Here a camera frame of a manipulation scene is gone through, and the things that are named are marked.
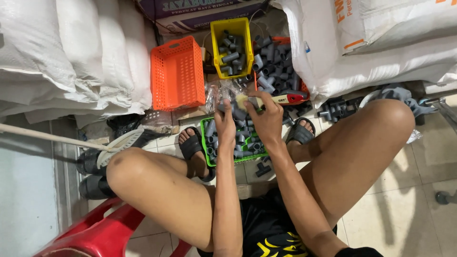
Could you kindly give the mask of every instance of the paintbrush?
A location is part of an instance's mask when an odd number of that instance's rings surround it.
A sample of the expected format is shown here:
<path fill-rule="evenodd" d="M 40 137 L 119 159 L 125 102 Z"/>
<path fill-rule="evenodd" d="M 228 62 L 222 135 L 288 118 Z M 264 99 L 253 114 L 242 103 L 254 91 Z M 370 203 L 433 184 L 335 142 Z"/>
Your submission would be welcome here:
<path fill-rule="evenodd" d="M 288 94 L 288 95 L 283 95 L 283 96 L 275 96 L 271 98 L 274 103 L 278 103 L 280 105 L 289 105 L 289 104 L 299 104 L 301 101 L 303 101 L 303 96 L 301 95 L 295 95 L 295 94 Z M 246 107 L 244 107 L 244 101 L 249 101 L 254 105 L 255 109 L 260 109 L 265 106 L 265 104 L 262 101 L 262 98 L 260 97 L 248 97 L 245 95 L 237 95 L 236 96 L 236 102 L 238 104 L 238 108 L 242 110 L 246 110 Z"/>

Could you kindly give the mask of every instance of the knee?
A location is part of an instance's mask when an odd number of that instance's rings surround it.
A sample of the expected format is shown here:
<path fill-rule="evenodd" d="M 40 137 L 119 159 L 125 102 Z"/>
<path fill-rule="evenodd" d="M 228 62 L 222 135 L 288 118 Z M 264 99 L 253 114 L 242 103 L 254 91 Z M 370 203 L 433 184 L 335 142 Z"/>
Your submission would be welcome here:
<path fill-rule="evenodd" d="M 138 147 L 129 147 L 116 153 L 106 167 L 108 185 L 115 192 L 131 184 L 130 182 L 140 176 L 141 165 L 147 159 L 145 150 Z"/>
<path fill-rule="evenodd" d="M 367 104 L 370 117 L 396 134 L 411 135 L 415 127 L 414 114 L 405 103 L 394 99 L 379 99 Z"/>

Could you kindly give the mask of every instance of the hand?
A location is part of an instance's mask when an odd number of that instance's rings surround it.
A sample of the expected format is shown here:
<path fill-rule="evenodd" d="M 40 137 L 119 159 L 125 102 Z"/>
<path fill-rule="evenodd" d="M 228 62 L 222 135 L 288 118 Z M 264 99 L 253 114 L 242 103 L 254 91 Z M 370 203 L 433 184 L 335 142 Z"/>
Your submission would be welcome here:
<path fill-rule="evenodd" d="M 231 150 L 235 148 L 235 122 L 232 118 L 232 106 L 228 99 L 223 100 L 224 112 L 222 114 L 219 110 L 216 110 L 214 114 L 214 122 L 216 123 L 216 131 L 218 132 L 219 149 Z"/>
<path fill-rule="evenodd" d="M 271 95 L 263 91 L 254 91 L 249 94 L 249 96 L 260 97 L 265 104 L 265 111 L 257 113 L 254 106 L 248 102 L 244 102 L 244 106 L 251 116 L 252 122 L 255 126 L 255 131 L 257 132 L 260 140 L 265 145 L 265 147 L 274 149 L 279 144 L 283 143 L 282 141 L 282 113 L 284 110 L 282 107 L 274 103 L 271 99 Z"/>

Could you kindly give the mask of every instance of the tiled floor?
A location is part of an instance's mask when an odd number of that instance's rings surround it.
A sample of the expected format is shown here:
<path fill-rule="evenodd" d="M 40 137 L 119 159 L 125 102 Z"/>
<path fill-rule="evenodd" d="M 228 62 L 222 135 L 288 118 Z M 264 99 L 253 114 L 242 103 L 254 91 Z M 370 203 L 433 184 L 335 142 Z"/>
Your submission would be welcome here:
<path fill-rule="evenodd" d="M 457 107 L 457 96 L 448 97 Z M 317 134 L 331 124 L 317 118 L 316 111 L 306 115 Z M 181 129 L 199 127 L 198 119 L 186 120 Z M 283 126 L 283 136 L 288 125 Z M 365 196 L 338 223 L 338 237 L 351 247 L 370 246 L 386 257 L 457 256 L 457 204 L 439 205 L 436 191 L 457 193 L 457 135 L 435 113 L 426 116 L 417 128 L 423 137 L 398 153 L 391 165 Z M 152 142 L 148 150 L 182 157 L 177 136 Z M 257 178 L 259 161 L 236 165 L 238 184 L 271 180 L 274 171 Z M 306 163 L 297 164 L 300 169 Z M 144 220 L 130 240 L 127 257 L 168 257 L 178 239 L 151 220 Z M 198 257 L 195 248 L 187 257 Z"/>

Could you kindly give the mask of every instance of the red plastic chair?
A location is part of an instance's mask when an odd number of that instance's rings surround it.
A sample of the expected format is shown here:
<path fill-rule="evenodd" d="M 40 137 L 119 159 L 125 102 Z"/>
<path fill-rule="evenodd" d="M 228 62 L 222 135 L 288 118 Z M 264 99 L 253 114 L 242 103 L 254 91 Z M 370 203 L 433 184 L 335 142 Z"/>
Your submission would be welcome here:
<path fill-rule="evenodd" d="M 104 213 L 120 204 L 119 198 L 108 199 L 93 209 L 80 222 L 71 225 L 49 242 L 34 257 L 124 257 L 130 236 L 141 223 L 144 214 L 125 204 L 106 218 Z M 170 257 L 184 257 L 191 245 L 179 240 Z"/>

